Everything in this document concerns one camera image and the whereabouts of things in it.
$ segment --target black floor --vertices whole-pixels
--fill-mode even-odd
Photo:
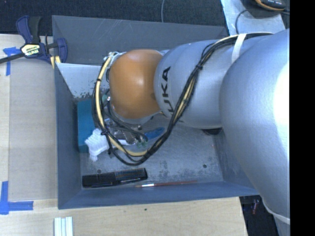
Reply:
[[[17,33],[24,15],[41,16],[40,35],[52,35],[52,15],[161,22],[163,0],[0,0],[0,33]],[[288,7],[290,0],[284,0]],[[225,26],[220,0],[165,0],[164,22]],[[282,15],[286,28],[289,16]],[[241,197],[249,236],[277,236],[273,216],[259,196]]]

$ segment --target blue tape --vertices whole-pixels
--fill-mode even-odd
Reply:
[[[16,47],[9,47],[9,48],[4,48],[4,53],[7,55],[7,56],[11,56],[11,55],[14,55],[14,54],[19,54],[21,53],[21,50],[20,49],[17,49]],[[6,76],[9,76],[11,74],[11,62],[8,61],[6,63],[6,73],[5,75]]]
[[[33,210],[34,201],[9,202],[8,201],[8,181],[2,182],[0,198],[0,214],[8,215],[10,211]]]

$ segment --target gray bin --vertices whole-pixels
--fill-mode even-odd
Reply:
[[[180,25],[113,19],[53,16],[54,38],[64,37],[69,64],[100,66],[110,51],[138,48],[168,50],[180,44],[221,39],[223,27]],[[70,77],[80,76],[71,70]],[[58,208],[179,202],[223,197],[257,195],[226,142],[224,132],[216,136],[202,130],[177,126],[165,144],[144,164],[145,182],[98,189],[84,189],[82,175],[130,169],[117,158],[102,153],[93,163],[78,147],[76,104],[83,100],[73,94],[60,67],[55,68],[58,150]],[[152,121],[167,125],[166,119]],[[151,182],[191,184],[135,188]]]

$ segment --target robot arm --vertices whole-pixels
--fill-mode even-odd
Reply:
[[[132,128],[161,112],[170,119],[152,146],[134,154],[140,160],[117,143],[102,115],[98,121],[109,144],[125,152],[132,160],[127,164],[134,166],[158,150],[179,119],[191,128],[223,128],[265,205],[281,223],[290,224],[289,30],[248,34],[237,47],[238,37],[181,45],[164,56],[134,50],[112,64],[108,108],[121,124]]]

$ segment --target blue block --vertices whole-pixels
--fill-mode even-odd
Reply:
[[[89,152],[88,146],[84,143],[84,141],[92,135],[93,130],[95,129],[91,113],[91,105],[91,99],[80,101],[77,104],[78,145],[80,152]]]

